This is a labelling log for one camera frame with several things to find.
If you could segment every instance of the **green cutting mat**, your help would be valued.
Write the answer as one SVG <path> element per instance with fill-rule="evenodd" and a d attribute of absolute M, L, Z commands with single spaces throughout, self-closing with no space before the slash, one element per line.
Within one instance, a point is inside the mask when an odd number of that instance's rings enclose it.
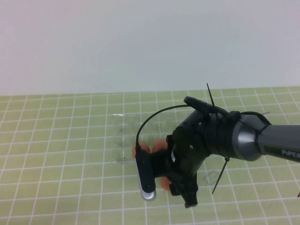
<path fill-rule="evenodd" d="M 0 225 L 282 225 L 300 224 L 300 165 L 272 157 L 232 159 L 212 196 L 224 160 L 198 172 L 198 206 L 184 209 L 157 182 L 157 199 L 138 189 L 131 147 L 138 126 L 158 109 L 204 90 L 0 97 Z M 270 112 L 273 124 L 300 124 L 300 87 L 213 90 L 229 111 Z M 153 118 L 142 139 L 152 145 L 191 113 Z"/>

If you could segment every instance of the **white backdrop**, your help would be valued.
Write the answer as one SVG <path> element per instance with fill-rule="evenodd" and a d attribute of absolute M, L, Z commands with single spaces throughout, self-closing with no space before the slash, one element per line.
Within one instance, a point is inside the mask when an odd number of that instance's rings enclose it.
<path fill-rule="evenodd" d="M 299 0 L 0 0 L 0 95 L 300 85 Z"/>

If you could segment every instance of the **white grid line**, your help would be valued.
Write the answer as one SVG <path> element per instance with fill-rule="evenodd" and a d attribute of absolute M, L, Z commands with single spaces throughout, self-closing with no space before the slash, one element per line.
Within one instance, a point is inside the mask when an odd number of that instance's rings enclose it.
<path fill-rule="evenodd" d="M 276 104 L 276 103 L 271 103 L 271 104 L 262 104 L 262 105 L 246 105 L 245 107 L 248 107 L 248 106 L 266 106 L 266 105 L 284 105 L 284 104 L 287 104 L 287 103 L 279 103 L 279 104 Z M 235 108 L 235 107 L 241 107 L 240 105 L 234 105 L 234 106 L 229 106 L 228 108 Z M 180 111 L 182 112 L 189 112 L 190 109 L 180 109 Z M 126 116 L 134 116 L 134 115 L 145 115 L 145 114 L 153 114 L 155 113 L 155 111 L 150 111 L 150 112 L 142 112 L 142 113 L 139 113 L 139 112 L 128 112 L 126 113 L 125 115 Z M 293 114 L 300 114 L 300 112 L 288 112 L 288 113 L 285 113 L 285 114 L 290 114 L 290 115 L 293 115 Z M 278 116 L 278 115 L 282 115 L 281 113 L 269 113 L 269 115 L 274 115 L 274 116 Z M 91 115 L 91 117 L 105 117 L 105 114 L 95 114 L 95 115 Z M 115 114 L 115 113 L 111 113 L 111 114 L 108 114 L 108 116 L 119 116 L 119 114 Z M 71 117 L 73 118 L 83 118 L 83 117 L 89 117 L 88 115 L 83 115 L 83 116 L 61 116 L 61 117 L 57 117 L 57 119 L 70 119 Z M 53 119 L 53 117 L 45 117 L 45 118 L 37 118 L 37 119 L 22 119 L 22 121 L 31 121 L 31 120 L 51 120 Z M 18 122 L 19 120 L 2 120 L 2 123 L 5 123 L 5 122 Z"/>
<path fill-rule="evenodd" d="M 175 113 L 175 118 L 176 118 L 176 124 L 177 124 L 177 126 L 178 126 L 178 120 L 177 120 L 177 115 L 176 115 L 176 113 Z M 193 223 L 195 223 L 195 217 L 194 217 L 194 210 L 193 210 L 193 207 L 191 207 L 191 212 L 192 212 Z"/>
<path fill-rule="evenodd" d="M 210 189 L 210 193 L 212 193 L 212 190 L 211 190 L 211 184 L 210 184 L 210 178 L 208 176 L 208 170 L 206 168 L 206 163 L 205 161 L 203 161 L 203 165 L 204 165 L 204 171 L 206 173 L 206 177 L 207 177 L 207 181 L 208 181 L 208 187 Z M 217 224 L 220 225 L 220 221 L 219 221 L 219 217 L 218 217 L 218 213 L 217 213 L 217 208 L 216 208 L 216 203 L 215 203 L 215 200 L 214 200 L 214 197 L 211 196 L 211 200 L 212 200 L 212 203 L 213 203 L 213 206 L 214 206 L 214 210 L 215 210 L 215 214 L 216 214 L 216 219 L 217 219 Z"/>
<path fill-rule="evenodd" d="M 233 189 L 233 186 L 232 186 L 231 178 L 230 178 L 229 172 L 228 172 L 228 170 L 227 170 L 227 167 L 225 168 L 225 170 L 226 170 L 227 175 L 228 175 L 229 183 L 230 183 L 230 185 L 231 185 L 231 190 L 232 190 L 232 192 L 233 192 L 233 197 L 234 197 L 234 199 L 235 199 L 235 201 L 236 201 L 236 206 L 237 206 L 238 211 L 239 211 L 239 215 L 240 215 L 241 222 L 242 222 L 242 224 L 244 225 L 244 219 L 243 219 L 242 213 L 240 212 L 240 206 L 239 206 L 239 204 L 237 203 L 237 199 L 236 199 L 236 196 L 235 196 L 235 192 L 234 192 L 234 189 Z"/>
<path fill-rule="evenodd" d="M 26 168 L 20 167 L 20 168 L 2 169 L 2 170 L 4 170 L 4 171 L 14 171 L 14 170 L 18 171 L 18 170 L 41 169 L 41 168 L 58 168 L 58 167 L 81 166 L 81 165 L 82 166 L 85 166 L 85 165 L 103 165 L 103 164 L 113 164 L 113 163 L 115 163 L 115 162 L 112 161 L 112 162 L 82 163 L 82 164 L 69 164 L 69 165 L 47 165 L 47 166 L 26 167 Z M 270 166 L 249 167 L 249 169 L 250 170 L 252 170 L 252 169 L 255 170 L 255 169 L 265 169 L 265 168 L 273 168 L 273 167 L 277 168 L 277 167 L 288 167 L 288 166 L 289 166 L 288 164 L 286 164 L 286 165 L 270 165 Z M 218 169 L 214 169 L 214 170 L 210 169 L 210 170 L 207 170 L 207 171 L 212 172 L 212 171 L 216 171 L 216 170 L 218 170 Z M 247 170 L 247 168 L 246 167 L 244 167 L 244 168 L 228 168 L 227 170 L 228 171 Z"/>
<path fill-rule="evenodd" d="M 125 93 L 123 93 L 123 115 L 125 113 Z M 125 117 L 123 116 L 123 150 L 122 150 L 122 224 L 124 225 L 124 173 L 125 173 L 125 165 L 124 165 L 124 157 L 125 157 Z"/>
<path fill-rule="evenodd" d="M 134 191 L 124 191 L 124 193 L 139 193 L 139 190 L 134 190 Z M 105 192 L 105 193 L 93 193 L 93 194 L 82 194 L 82 196 L 94 196 L 94 195 L 111 195 L 111 194 L 122 194 L 122 191 L 117 191 L 117 192 Z M 70 197 L 79 197 L 80 195 L 60 195 L 59 198 L 70 198 Z M 37 197 L 37 198 L 18 198 L 16 199 L 16 201 L 23 201 L 23 200 L 35 200 L 35 199 L 56 199 L 57 196 L 49 196 L 49 197 Z M 261 199 L 261 202 L 272 202 L 272 201 L 280 201 L 281 199 L 283 200 L 291 200 L 291 199 L 295 199 L 294 197 L 284 197 L 284 198 L 270 198 L 270 199 Z M 1 202 L 12 202 L 13 199 L 3 199 L 1 200 Z M 199 203 L 198 205 L 221 205 L 221 204 L 229 204 L 229 203 L 255 203 L 257 202 L 257 200 L 243 200 L 243 201 L 227 201 L 227 202 L 205 202 L 205 203 Z M 173 204 L 170 205 L 170 207 L 173 206 L 182 206 L 182 204 Z M 159 206 L 147 206 L 147 208 L 154 208 L 154 207 L 159 207 Z"/>
<path fill-rule="evenodd" d="M 141 100 L 141 93 L 139 92 L 139 101 L 140 101 L 140 124 L 142 124 L 142 100 Z M 144 202 L 145 206 L 145 218 L 147 219 L 147 202 Z"/>
<path fill-rule="evenodd" d="M 104 132 L 104 150 L 103 150 L 103 160 L 105 159 L 106 151 L 106 128 L 107 128 L 107 110 L 108 110 L 108 94 L 106 94 L 106 116 L 105 116 L 105 132 Z M 103 176 L 104 176 L 104 164 L 102 166 L 102 179 L 101 179 L 101 194 L 103 192 Z M 100 198 L 100 210 L 99 210 L 99 225 L 101 225 L 101 211 L 102 211 L 102 198 Z"/>
<path fill-rule="evenodd" d="M 285 208 L 285 212 L 286 212 L 286 215 L 288 216 L 289 222 L 290 222 L 291 225 L 293 225 L 293 224 L 292 224 L 292 221 L 291 221 L 291 218 L 289 217 L 289 213 L 288 213 L 288 211 L 287 211 L 287 207 L 286 207 L 286 205 L 285 205 L 285 202 L 282 200 L 280 191 L 279 191 L 278 186 L 277 186 L 277 184 L 276 184 L 276 182 L 275 182 L 275 179 L 274 179 L 272 170 L 271 170 L 270 167 L 269 167 L 268 160 L 266 159 L 266 157 L 263 157 L 263 158 L 264 158 L 264 160 L 265 160 L 265 162 L 266 162 L 266 164 L 267 164 L 267 166 L 268 166 L 268 168 L 269 168 L 269 172 L 271 173 L 272 180 L 273 180 L 274 183 L 275 183 L 276 190 L 277 190 L 278 195 L 279 195 L 279 197 L 280 197 L 281 203 L 283 204 L 283 206 L 284 206 L 284 208 Z"/>
<path fill-rule="evenodd" d="M 12 205 L 11 205 L 11 209 L 10 209 L 10 212 L 9 212 L 9 217 L 11 216 L 11 214 L 12 214 L 12 212 L 13 212 L 13 208 L 14 208 L 14 204 L 15 204 L 15 199 L 16 199 L 16 197 L 17 197 L 17 193 L 18 193 L 18 189 L 19 189 L 19 184 L 20 184 L 21 177 L 22 177 L 22 174 L 23 174 L 23 168 L 25 167 L 25 163 L 26 163 L 26 158 L 27 158 L 27 155 L 25 156 L 24 163 L 23 163 L 23 167 L 22 167 L 22 169 L 21 169 L 21 174 L 20 174 L 20 177 L 19 177 L 19 181 L 18 181 L 16 190 L 15 190 L 15 196 L 14 196 L 13 203 L 12 203 Z"/>
<path fill-rule="evenodd" d="M 297 108 L 298 108 L 298 110 L 299 110 L 299 112 L 300 112 L 300 107 L 299 107 L 299 105 L 296 103 L 296 101 L 295 101 L 295 99 L 294 99 L 294 96 L 293 96 L 292 94 L 291 94 L 291 96 L 292 96 L 292 99 L 293 99 L 293 101 L 295 102 L 295 104 L 296 104 L 296 106 L 297 106 Z M 291 169 L 292 175 L 293 175 L 293 177 L 294 177 L 294 179 L 295 179 L 295 181 L 296 181 L 296 183 L 297 183 L 298 189 L 300 190 L 299 182 L 297 181 L 296 176 L 295 176 L 295 174 L 294 174 L 294 172 L 293 172 L 293 170 L 292 170 L 290 161 L 287 160 L 287 163 L 288 163 L 288 165 L 289 165 L 289 167 L 290 167 L 290 169 Z"/>
<path fill-rule="evenodd" d="M 285 120 L 286 120 L 287 124 L 290 125 L 290 122 L 289 122 L 289 120 L 287 119 L 287 117 L 286 117 L 286 115 L 285 115 L 285 113 L 284 113 L 284 111 L 283 111 L 283 109 L 282 109 L 282 107 L 281 107 L 280 105 L 279 105 L 279 108 L 280 108 L 280 111 L 282 112 L 283 116 L 285 117 Z M 296 181 L 297 179 L 296 179 L 296 176 L 295 176 L 295 174 L 294 174 L 294 172 L 293 172 L 293 170 L 292 170 L 292 167 L 291 167 L 291 164 L 290 164 L 289 160 L 287 160 L 287 164 L 288 164 L 288 166 L 290 167 L 292 176 L 294 177 L 294 179 L 295 179 L 295 181 Z M 296 183 L 297 183 L 298 189 L 300 190 L 300 185 L 299 185 L 299 183 L 298 183 L 297 181 L 296 181 Z"/>
<path fill-rule="evenodd" d="M 91 112 L 91 104 L 92 104 L 92 97 L 90 98 L 90 112 Z M 89 112 L 88 126 L 90 125 L 90 112 Z M 87 130 L 87 133 L 86 133 L 86 141 L 85 141 L 84 152 L 83 152 L 83 163 L 85 163 L 85 155 L 86 155 L 86 148 L 87 148 L 87 144 L 88 144 L 88 136 L 89 136 L 89 129 Z M 81 200 L 81 196 L 82 196 L 81 191 L 82 191 L 82 186 L 83 186 L 83 175 L 84 175 L 84 166 L 82 167 L 82 174 L 81 174 L 81 180 L 80 180 L 80 190 L 79 190 L 75 225 L 77 225 L 79 209 L 80 209 L 80 200 Z"/>
<path fill-rule="evenodd" d="M 288 94 L 288 93 L 300 93 L 300 91 L 289 91 L 289 92 L 275 92 L 275 94 Z M 263 96 L 263 95 L 271 95 L 272 93 L 263 93 L 263 94 L 257 94 L 259 96 Z M 106 93 L 92 93 L 92 94 L 89 94 L 89 95 L 86 95 L 86 96 L 82 96 L 80 94 L 75 94 L 73 96 L 61 96 L 60 95 L 60 98 L 61 99 L 64 99 L 64 98 L 75 98 L 76 97 L 91 97 L 91 95 L 93 96 L 106 96 Z M 253 94 L 253 95 L 241 95 L 241 96 L 256 96 L 256 94 Z M 51 99 L 57 99 L 58 97 L 45 97 L 42 96 L 42 98 L 46 99 L 46 100 L 51 100 Z M 42 98 L 36 98 L 36 99 L 28 99 L 29 101 L 39 101 L 41 100 Z M 24 100 L 11 100 L 12 102 L 23 102 Z"/>
<path fill-rule="evenodd" d="M 57 108 L 58 108 L 59 99 L 60 99 L 60 96 L 58 97 L 58 101 L 57 101 L 57 105 L 56 105 Z M 45 163 L 46 163 L 47 151 L 48 151 L 48 148 L 49 148 L 49 145 L 50 145 L 51 135 L 52 135 L 52 130 L 50 131 L 50 136 L 49 136 L 49 140 L 48 140 L 46 154 L 45 154 L 45 157 L 44 157 L 43 166 L 42 166 L 42 169 L 41 169 L 41 174 L 40 174 L 39 182 L 38 182 L 38 185 L 37 185 L 36 197 L 35 197 L 35 200 L 34 200 L 34 203 L 33 203 L 33 208 L 32 208 L 32 213 L 31 213 L 31 218 L 30 218 L 30 223 L 29 224 L 31 224 L 31 222 L 32 222 L 33 215 L 34 215 L 34 210 L 35 210 L 35 206 L 36 206 L 37 199 L 38 199 L 39 188 L 40 188 L 40 184 L 41 184 L 41 180 L 42 180 L 42 176 L 43 176 L 43 171 L 44 171 L 44 167 L 45 167 Z"/>
<path fill-rule="evenodd" d="M 136 175 L 124 175 L 124 177 L 135 177 Z M 103 177 L 103 178 L 122 178 L 123 176 L 109 176 L 109 177 Z M 94 177 L 94 178 L 85 178 L 85 179 L 100 179 L 102 177 Z M 61 180 L 61 181 L 80 181 L 81 179 L 68 179 L 68 180 Z M 60 180 L 45 180 L 45 181 L 31 181 L 31 182 L 21 182 L 22 184 L 35 184 L 35 183 L 51 183 L 51 182 L 58 182 Z M 274 183 L 289 183 L 289 182 L 295 182 L 295 180 L 280 180 L 280 181 L 269 181 L 269 182 L 256 182 L 254 183 L 255 185 L 263 185 L 263 184 L 274 184 Z M 18 183 L 4 183 L 4 184 L 0 184 L 0 186 L 5 186 L 5 185 L 17 185 Z M 251 185 L 251 183 L 245 183 L 245 184 L 218 184 L 218 187 L 229 187 L 229 186 L 248 186 Z"/>
<path fill-rule="evenodd" d="M 171 205 L 170 207 L 178 207 L 181 205 Z M 156 209 L 156 208 L 166 208 L 166 206 L 148 206 L 148 209 Z M 128 208 L 124 210 L 142 210 L 144 208 Z M 103 212 L 116 212 L 116 211 L 122 211 L 122 209 L 115 209 L 115 210 L 103 210 Z M 93 210 L 93 211 L 82 211 L 82 212 L 99 212 L 98 210 Z M 56 215 L 72 215 L 76 214 L 77 212 L 66 212 L 66 213 L 57 213 Z M 43 216 L 53 216 L 53 213 L 49 214 L 39 214 L 39 215 L 34 215 L 34 217 L 43 217 Z M 11 218 L 28 218 L 31 217 L 31 215 L 24 215 L 24 216 L 11 216 Z M 290 215 L 291 218 L 300 218 L 300 215 Z M 279 219 L 279 218 L 287 218 L 286 216 L 278 216 L 278 217 L 267 217 L 267 219 Z M 254 217 L 254 218 L 245 218 L 244 220 L 258 220 L 258 219 L 264 219 L 263 217 Z M 229 220 L 220 220 L 220 222 L 233 222 L 233 221 L 240 221 L 240 219 L 229 219 Z M 207 222 L 198 222 L 196 224 L 205 224 Z"/>
<path fill-rule="evenodd" d="M 246 110 L 246 108 L 245 108 L 245 106 L 244 106 L 244 104 L 243 104 L 243 101 L 242 101 L 241 97 L 240 97 L 240 100 L 241 100 L 241 102 L 242 102 L 242 106 L 243 106 L 244 110 Z M 255 185 L 254 185 L 254 182 L 253 182 L 253 179 L 252 179 L 252 176 L 251 176 L 249 167 L 248 167 L 248 164 L 247 164 L 246 161 L 245 161 L 244 163 L 245 163 L 245 165 L 246 165 L 246 169 L 248 170 L 248 174 L 249 174 L 249 177 L 250 177 L 250 179 L 251 179 L 251 183 L 252 183 L 252 185 L 253 185 L 253 189 L 254 189 L 255 195 L 256 195 L 256 197 L 257 197 L 257 201 L 258 201 L 258 203 L 259 203 L 259 206 L 260 206 L 261 209 L 262 209 L 263 216 L 265 217 L 265 222 L 266 222 L 266 224 L 268 225 L 269 223 L 268 223 L 268 220 L 267 220 L 267 218 L 266 218 L 266 213 L 265 213 L 265 211 L 264 211 L 264 209 L 263 209 L 263 206 L 262 206 L 262 203 L 261 203 L 261 201 L 260 201 L 260 199 L 259 199 L 259 196 L 258 196 L 256 187 L 255 187 Z"/>
<path fill-rule="evenodd" d="M 72 124 L 72 120 L 73 120 L 73 115 L 74 115 L 74 108 L 72 110 L 71 124 Z M 70 134 L 71 134 L 71 127 L 69 128 L 68 138 L 70 137 Z M 68 143 L 69 142 L 67 142 L 67 146 L 66 146 L 66 150 L 65 150 L 65 155 L 64 155 L 64 162 L 63 162 L 63 165 L 62 165 L 62 170 L 61 170 L 61 175 L 60 175 L 60 184 L 58 186 L 57 199 L 56 199 L 56 204 L 55 204 L 55 210 L 54 210 L 54 216 L 53 216 L 52 225 L 54 225 L 54 221 L 55 221 L 55 217 L 56 217 L 56 213 L 57 213 L 57 206 L 58 206 L 58 201 L 59 201 L 59 196 L 60 196 L 60 188 L 61 188 L 61 180 L 62 180 L 63 173 L 64 173 L 64 165 L 66 163 Z"/>

